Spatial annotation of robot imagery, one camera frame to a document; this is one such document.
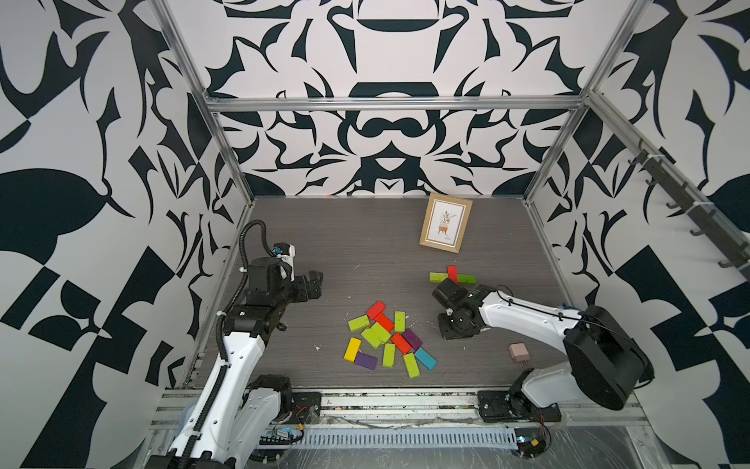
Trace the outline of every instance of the black and white wall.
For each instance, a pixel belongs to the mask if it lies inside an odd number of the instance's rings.
[[[750,5],[655,0],[601,90],[750,233]]]
[[[127,467],[244,201],[147,2],[2,2],[0,88],[2,466]]]
[[[577,95],[628,2],[170,0],[215,97]],[[255,194],[522,194],[559,110],[235,113]]]
[[[742,0],[655,0],[604,88],[746,232],[749,15]],[[535,199],[544,234],[576,306],[609,310],[652,360],[636,393],[677,461],[750,464],[750,284],[632,156],[589,111]]]

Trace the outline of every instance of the metal hook rack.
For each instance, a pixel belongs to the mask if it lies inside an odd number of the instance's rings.
[[[699,191],[664,155],[641,150],[629,163],[640,164],[651,175],[648,185],[660,185],[674,203],[669,209],[681,209],[698,226],[693,236],[706,236],[726,256],[719,262],[723,269],[736,267],[750,280],[750,241],[703,192]]]

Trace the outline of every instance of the picture frame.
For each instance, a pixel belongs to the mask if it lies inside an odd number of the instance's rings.
[[[464,240],[471,200],[432,193],[427,202],[419,244],[458,253]]]

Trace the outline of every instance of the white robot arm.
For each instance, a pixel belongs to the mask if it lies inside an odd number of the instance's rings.
[[[619,410],[638,379],[653,375],[644,352],[603,308],[552,308],[485,285],[467,291],[450,279],[435,289],[433,297],[446,311],[438,317],[445,339],[468,338],[502,327],[568,355],[568,361],[559,365],[525,370],[504,395],[504,402],[496,402],[494,410],[484,412],[493,413],[495,421],[538,420],[540,416],[548,422],[559,421],[556,403],[584,397]]]
[[[268,257],[248,262],[245,235],[259,225]],[[219,311],[216,341],[219,357],[205,388],[166,455],[153,455],[146,469],[238,469],[244,467],[269,423],[292,407],[288,377],[258,377],[246,395],[248,381],[266,349],[274,329],[292,302],[320,298],[323,274],[294,274],[294,246],[266,242],[266,226],[260,220],[240,232],[243,267],[240,285],[225,311]],[[292,443],[302,436],[288,439]]]

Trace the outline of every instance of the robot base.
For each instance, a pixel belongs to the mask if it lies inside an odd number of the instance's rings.
[[[523,370],[508,391],[479,391],[479,416],[486,423],[533,420],[559,422],[563,419],[557,404],[536,407],[521,391],[521,385],[533,368]]]

